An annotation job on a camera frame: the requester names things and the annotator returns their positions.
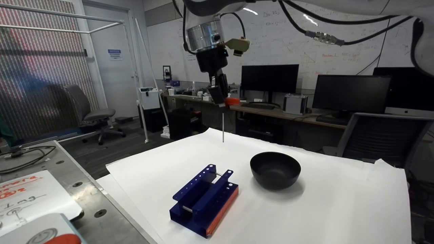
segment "office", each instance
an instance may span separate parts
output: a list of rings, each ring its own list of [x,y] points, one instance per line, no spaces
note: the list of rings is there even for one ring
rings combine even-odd
[[[216,80],[216,84],[219,84],[216,90],[213,90],[213,87],[212,90],[208,90],[209,75],[201,72],[195,56],[189,55],[183,51],[183,22],[170,2],[162,3],[147,0],[101,0],[82,3],[46,0],[20,3],[20,6],[26,4],[27,7],[33,9],[69,13],[73,15],[98,17],[99,19],[95,21],[82,18],[80,21],[76,21],[72,17],[64,18],[61,15],[54,15],[53,18],[58,19],[50,21],[44,19],[46,17],[44,15],[42,18],[42,14],[34,14],[29,11],[26,14],[16,14],[18,11],[14,13],[11,9],[2,9],[4,14],[2,25],[69,30],[53,33],[48,30],[37,32],[7,29],[7,32],[3,32],[3,37],[6,40],[3,45],[6,44],[6,46],[2,46],[2,57],[6,59],[4,63],[15,63],[23,65],[14,67],[18,70],[8,70],[8,76],[3,76],[3,80],[7,80],[7,83],[3,83],[3,86],[6,87],[3,91],[7,91],[3,94],[3,98],[8,99],[6,99],[7,103],[4,103],[7,106],[2,106],[2,113],[6,114],[6,118],[10,118],[10,121],[6,120],[7,124],[2,121],[2,136],[7,137],[10,144],[11,141],[14,141],[15,145],[34,141],[35,139],[39,140],[48,137],[52,140],[57,139],[60,144],[52,141],[38,141],[38,144],[33,145],[33,148],[29,150],[34,152],[14,151],[12,155],[16,159],[6,162],[14,163],[14,160],[18,160],[23,164],[23,168],[16,164],[12,166],[7,170],[7,174],[2,181],[12,181],[18,177],[25,177],[29,174],[35,174],[37,171],[48,170],[61,183],[67,193],[72,194],[73,197],[75,194],[87,196],[84,193],[87,187],[94,187],[96,194],[103,196],[99,189],[92,185],[94,179],[88,177],[83,177],[79,179],[71,177],[72,174],[67,174],[68,171],[72,173],[73,168],[79,167],[75,160],[79,162],[86,170],[87,167],[96,164],[96,162],[92,162],[90,159],[84,163],[80,162],[80,154],[77,154],[79,151],[82,154],[84,151],[90,154],[92,151],[95,152],[95,155],[105,154],[106,156],[117,152],[117,158],[110,158],[111,162],[106,162],[106,164],[109,164],[120,160],[121,158],[155,148],[153,151],[109,164],[107,168],[111,178],[102,178],[99,179],[99,183],[106,185],[106,192],[113,194],[115,201],[111,198],[111,201],[105,198],[105,201],[107,201],[107,205],[92,205],[92,208],[87,211],[87,206],[82,202],[83,198],[75,198],[76,204],[79,205],[76,206],[71,204],[76,208],[75,213],[77,213],[77,208],[84,209],[86,213],[92,212],[92,215],[84,215],[84,217],[75,220],[73,223],[76,227],[83,227],[87,223],[92,221],[106,224],[107,219],[113,217],[111,215],[121,215],[121,212],[113,206],[114,201],[117,206],[122,206],[122,209],[125,211],[122,213],[128,213],[126,216],[130,217],[126,221],[128,224],[120,224],[118,228],[125,228],[125,234],[128,231],[132,234],[132,243],[134,243],[134,240],[136,243],[137,240],[147,240],[148,243],[149,240],[162,243],[178,242],[181,239],[198,243],[205,242],[205,239],[202,239],[201,236],[187,231],[186,228],[181,229],[181,225],[175,224],[175,221],[171,221],[171,217],[174,220],[174,216],[170,216],[170,209],[176,204],[176,201],[172,201],[174,194],[176,194],[176,192],[181,190],[182,186],[185,186],[191,178],[194,178],[194,175],[201,173],[202,168],[206,168],[209,164],[214,164],[217,166],[217,171],[220,174],[228,171],[231,171],[229,175],[233,174],[233,179],[231,178],[231,182],[233,181],[233,183],[231,185],[239,186],[240,192],[237,200],[233,202],[233,206],[228,212],[220,228],[217,229],[214,236],[209,239],[210,242],[251,243],[251,239],[255,239],[270,240],[273,243],[285,243],[290,240],[297,243],[349,243],[349,240],[358,238],[361,238],[358,239],[358,242],[362,243],[381,243],[381,240],[383,243],[399,243],[410,239],[415,242],[426,239],[426,242],[430,242],[423,234],[415,231],[415,227],[423,229],[423,227],[430,227],[429,224],[419,224],[419,221],[417,223],[419,225],[417,225],[415,223],[412,223],[412,236],[410,228],[410,211],[415,212],[418,208],[429,211],[430,208],[429,205],[426,205],[429,204],[429,201],[423,202],[422,208],[410,208],[410,200],[408,197],[406,197],[408,196],[407,189],[396,187],[396,185],[393,185],[396,183],[396,181],[402,183],[402,179],[406,179],[404,171],[399,168],[404,168],[408,166],[407,156],[411,155],[411,152],[417,154],[415,158],[411,159],[412,167],[410,171],[417,177],[417,179],[422,179],[422,182],[429,182],[430,179],[433,179],[433,177],[430,175],[431,171],[429,164],[431,162],[431,133],[426,132],[422,135],[422,132],[425,132],[426,129],[426,126],[423,125],[427,125],[429,122],[425,124],[422,120],[423,125],[421,125],[421,121],[418,121],[418,126],[415,128],[419,129],[411,131],[417,132],[415,135],[418,135],[418,137],[406,137],[412,140],[407,144],[406,150],[399,150],[399,159],[395,158],[396,155],[392,154],[392,151],[388,151],[385,154],[381,152],[381,148],[376,148],[376,151],[373,152],[372,150],[374,148],[373,145],[376,145],[376,141],[368,143],[369,145],[372,145],[368,147],[368,151],[370,150],[370,155],[365,155],[366,148],[364,147],[354,150],[357,144],[351,144],[353,136],[364,135],[364,132],[366,132],[368,129],[360,131],[357,128],[355,120],[353,120],[354,128],[347,126],[353,125],[351,122],[349,122],[351,114],[349,116],[347,112],[374,114],[374,117],[368,117],[368,122],[370,121],[370,124],[368,124],[370,126],[368,128],[370,129],[373,128],[372,125],[376,125],[376,133],[387,132],[392,128],[388,126],[392,125],[391,122],[384,122],[387,120],[396,120],[398,117],[400,117],[406,122],[415,122],[415,116],[418,118],[431,118],[431,109],[429,106],[426,107],[426,105],[417,103],[417,99],[410,99],[411,102],[414,102],[412,105],[410,105],[406,103],[407,101],[400,99],[403,98],[399,97],[400,94],[395,94],[396,97],[391,97],[391,90],[396,91],[399,89],[402,91],[407,91],[408,94],[423,94],[425,91],[430,91],[429,87],[423,87],[430,86],[430,83],[421,82],[423,79],[418,79],[418,82],[421,82],[422,84],[422,89],[417,91],[411,91],[406,86],[398,87],[398,84],[402,83],[393,83],[393,80],[388,79],[392,76],[391,72],[402,72],[403,67],[414,67],[410,56],[414,19],[403,23],[395,30],[389,30],[387,34],[380,34],[366,42],[350,46],[337,46],[320,44],[300,34],[289,23],[280,3],[250,4],[246,7],[246,10],[237,11],[237,15],[244,23],[246,40],[250,41],[250,49],[244,52],[247,48],[246,41],[235,40],[233,42],[228,42],[227,45],[229,48],[235,48],[237,52],[244,52],[242,57],[232,56],[233,52],[229,51],[228,65],[224,65],[223,61],[219,63],[220,67],[202,67],[212,75],[212,78]],[[346,42],[368,37],[388,26],[393,26],[402,19],[387,19],[379,23],[358,26],[355,29],[353,26],[327,25],[315,18],[311,18],[313,15],[309,17],[307,14],[294,11],[290,7],[288,9],[289,14],[294,18],[301,29],[311,32],[326,32],[345,40]],[[377,18],[362,18],[349,14],[339,14],[315,6],[309,6],[308,9],[318,15],[323,15],[327,18],[334,17],[334,19],[342,21]],[[239,19],[232,15],[225,15],[221,18],[221,30],[227,41],[244,36]],[[191,41],[191,38],[201,38],[201,34],[190,36],[187,41]],[[323,38],[323,41],[328,42],[331,42],[331,40],[332,38]],[[194,45],[190,44],[189,48],[193,53],[197,52]],[[419,65],[426,68],[425,60],[419,59],[419,61]],[[399,70],[376,70],[383,67]],[[227,90],[223,90],[225,89],[225,79],[223,74],[220,74],[220,68],[223,68],[227,76]],[[412,72],[415,72],[415,70],[408,71],[408,74],[411,74],[410,76],[422,78],[421,74],[415,75]],[[263,83],[263,79],[258,79],[259,75],[267,75],[270,78],[271,75],[277,74],[280,74],[281,78],[290,78],[288,79],[288,82],[292,82],[292,84],[288,86],[288,83],[282,83],[282,89],[280,90],[275,86],[275,82],[271,83],[270,80],[267,83]],[[349,83],[346,83],[349,80],[354,82],[354,86],[358,86],[357,91],[365,91],[370,95],[370,105],[366,105],[366,101],[361,101],[366,98],[361,97],[361,93],[354,93],[351,95],[349,93],[351,91],[351,89],[349,89],[346,94],[342,94],[342,97],[339,97],[345,98],[343,95],[347,95],[345,103],[342,103],[339,99],[334,99],[339,94],[337,95],[338,90],[332,89],[332,84],[335,87],[339,87],[339,91],[342,91],[343,86],[349,86]],[[376,89],[365,90],[366,87],[372,89],[372,86],[364,84],[376,84]],[[157,90],[151,90],[155,87],[163,90],[162,97]],[[223,94],[224,97],[227,97],[227,94],[231,94],[232,103],[239,103],[240,101],[248,101],[251,103],[247,103],[247,106],[237,105],[229,109],[219,109],[216,102],[221,102],[219,99],[219,95]],[[80,112],[84,113],[79,116],[82,117],[82,120],[77,120],[77,103],[73,103],[73,101],[77,101],[79,98],[84,99],[84,102],[79,103],[79,107],[82,109]],[[137,110],[137,101],[144,110]],[[312,110],[312,113],[309,114],[309,110],[304,110],[304,106],[294,106],[299,103],[305,105],[305,107]],[[328,116],[322,113],[322,110],[339,113],[339,116],[342,116],[339,118],[346,120],[346,124],[327,121],[335,120],[330,117],[322,117],[323,121],[318,120],[320,118],[319,116]],[[140,125],[140,118],[145,124],[144,129],[136,126],[136,131],[128,131],[128,128],[132,125]],[[366,122],[366,118],[364,117],[357,120],[360,125],[364,122],[364,120]],[[102,128],[101,122],[106,124],[107,121],[110,122],[110,126]],[[167,124],[167,121],[170,122],[170,128],[163,132],[163,137],[166,139],[162,139],[162,129]],[[404,141],[404,137],[402,136],[407,133],[398,133],[403,131],[406,129],[399,128],[392,132],[392,135],[389,135],[392,137],[391,141],[393,143],[393,145],[396,141]],[[339,148],[339,143],[343,139],[346,139],[347,145],[353,147],[355,155],[349,155],[345,151],[339,152],[339,150],[342,150]],[[156,147],[172,140],[176,140],[176,143],[167,144],[164,147]],[[82,150],[72,152],[72,144],[82,145]],[[120,154],[117,148],[122,147],[137,148],[134,148],[134,151],[125,150]],[[262,189],[254,181],[254,175],[250,170],[250,160],[255,155],[262,152],[280,152],[296,159],[301,166],[301,173],[297,182],[292,187],[280,193]],[[331,152],[343,158],[324,156],[324,152]],[[337,167],[339,168],[339,173],[331,173],[331,168]],[[320,182],[319,179],[323,179],[322,177],[315,174],[320,170],[323,173],[327,173],[326,177],[335,177],[337,181],[331,181],[330,186],[316,185],[318,182]],[[403,212],[399,212],[399,208],[393,209],[383,205],[373,205],[376,200],[383,200],[384,197],[379,197],[376,200],[364,198],[365,196],[360,192],[364,192],[366,189],[354,189],[354,185],[369,187],[368,182],[358,182],[362,179],[357,178],[357,175],[360,174],[368,174],[366,177],[372,177],[369,175],[369,173],[376,173],[379,175],[389,173],[393,175],[391,178],[385,177],[384,179],[374,178],[373,182],[377,181],[379,187],[373,187],[369,193],[370,196],[381,196],[383,193],[400,196],[396,198],[391,197],[391,200],[400,202],[400,208]],[[162,182],[163,175],[172,181]],[[110,179],[115,179],[121,186],[113,186],[113,182],[110,182]],[[342,189],[343,181],[346,182],[347,189]],[[125,192],[128,200],[130,201],[118,200],[115,197],[115,193],[113,193],[113,189],[115,187],[120,187],[121,192]],[[322,190],[324,193],[328,192],[339,194],[327,197],[319,193]],[[137,192],[153,196],[152,200],[148,201],[148,205],[145,205],[144,208],[140,206],[138,209],[138,202],[147,201],[143,197],[136,198],[136,196],[130,196],[132,193]],[[364,201],[361,201],[362,204],[349,204],[346,206],[342,206],[338,202],[339,200],[343,200],[345,196],[350,202],[351,200],[354,202],[360,198],[362,198]],[[286,201],[286,206],[292,206],[292,211],[289,212],[289,216],[270,212],[267,216],[259,215],[258,219],[254,219],[254,215],[247,213],[248,208],[247,205],[244,205],[247,204],[247,200],[258,201],[258,205],[250,205],[251,208],[284,205],[284,202]],[[312,201],[323,202],[324,205],[319,206]],[[372,224],[374,216],[365,215],[365,219],[361,217],[369,209],[368,206],[384,211],[381,213],[385,217],[381,220],[384,221],[384,224],[389,224],[387,227],[389,227],[389,231],[393,235],[377,234],[377,225]],[[358,221],[360,225],[366,225],[366,229],[365,232],[358,232],[351,229],[354,225],[346,225],[347,231],[345,234],[347,235],[341,235],[335,231],[327,229],[326,225],[323,225],[324,223],[322,221],[312,223],[313,216],[308,215],[309,211],[311,213],[318,213],[318,217],[320,220],[328,220],[330,223],[337,224],[337,227],[343,225],[346,221]],[[391,219],[391,215],[396,216],[398,212],[400,213],[398,215],[399,219]],[[300,223],[290,224],[290,221],[288,220],[296,216]],[[233,220],[240,220],[242,224],[237,224],[237,228],[235,228],[235,225],[231,224]],[[275,227],[280,228],[267,229],[270,234],[275,234],[273,235],[275,236],[275,239],[269,239],[267,235],[248,235],[251,232],[247,234],[246,228],[265,228],[262,225],[256,225],[255,220],[275,223]],[[290,232],[290,229],[285,228],[286,224],[293,228],[293,232],[296,229],[296,232],[299,234],[307,234],[309,228],[303,227],[309,225],[319,232],[318,235],[311,236],[319,236],[319,239],[312,239],[309,235],[290,235],[289,238],[286,238],[285,235],[282,235]],[[83,231],[80,228],[77,229],[79,232],[82,231],[80,234],[84,239],[88,239],[88,242],[95,240],[92,235],[84,235],[90,232],[95,234],[94,231]],[[366,236],[373,236],[373,240],[369,242],[362,239]],[[110,240],[113,243],[125,243],[128,242],[128,238],[113,238]]]

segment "white table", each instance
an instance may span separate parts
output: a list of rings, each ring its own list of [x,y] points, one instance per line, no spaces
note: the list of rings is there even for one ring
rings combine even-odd
[[[406,174],[379,160],[366,164],[259,140],[206,133],[107,166],[99,181],[156,243],[410,244]],[[282,152],[301,164],[288,190],[263,190],[250,159]],[[240,196],[209,240],[170,220],[172,196],[208,164],[233,170]]]

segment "paper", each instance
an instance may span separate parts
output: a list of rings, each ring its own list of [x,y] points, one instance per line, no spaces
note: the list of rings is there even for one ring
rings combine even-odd
[[[277,193],[262,189],[250,170],[250,159],[261,152],[294,158],[301,164],[297,183]],[[107,168],[134,205],[126,211],[157,243],[195,244],[205,239],[171,221],[170,209],[172,196],[208,164],[219,173],[233,170],[231,182],[240,186],[208,243],[411,243],[404,171],[383,162],[368,164],[231,133],[223,144],[221,132],[209,129]]]
[[[49,171],[0,185],[0,236],[49,213],[72,220],[82,212]]]

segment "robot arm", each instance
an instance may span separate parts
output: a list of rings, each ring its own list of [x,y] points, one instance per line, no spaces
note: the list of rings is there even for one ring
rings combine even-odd
[[[190,46],[193,46],[198,55],[204,51],[210,51],[224,42],[221,33],[219,15],[224,13],[235,13],[242,10],[247,3],[255,3],[256,0],[183,0],[189,18],[195,19],[197,30],[204,29],[202,25],[213,22],[219,28],[214,29],[214,38],[209,42],[204,42],[204,37],[189,32]],[[414,40],[412,60],[415,67],[419,67],[425,72],[434,76],[434,0],[303,0],[304,3],[316,4],[328,10],[360,14],[360,15],[410,15],[422,21],[422,33]]]

